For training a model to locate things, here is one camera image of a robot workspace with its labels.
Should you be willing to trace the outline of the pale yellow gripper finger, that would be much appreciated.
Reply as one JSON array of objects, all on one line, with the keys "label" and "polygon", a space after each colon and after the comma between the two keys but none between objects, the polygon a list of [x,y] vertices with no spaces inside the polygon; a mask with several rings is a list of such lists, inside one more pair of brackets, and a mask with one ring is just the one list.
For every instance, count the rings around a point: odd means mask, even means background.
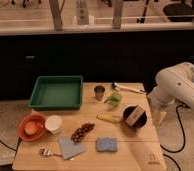
[{"label": "pale yellow gripper finger", "polygon": [[160,125],[163,120],[165,119],[166,117],[166,112],[165,111],[161,111],[158,113],[158,116],[157,116],[157,120],[156,120],[156,125]]}]

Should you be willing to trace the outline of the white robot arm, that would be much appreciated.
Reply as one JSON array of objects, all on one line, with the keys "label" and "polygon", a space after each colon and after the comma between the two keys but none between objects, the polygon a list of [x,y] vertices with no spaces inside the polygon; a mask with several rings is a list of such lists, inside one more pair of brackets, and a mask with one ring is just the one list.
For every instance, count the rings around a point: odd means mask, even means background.
[{"label": "white robot arm", "polygon": [[156,86],[147,95],[153,123],[159,125],[166,116],[164,108],[179,100],[194,110],[194,64],[183,62],[160,70]]}]

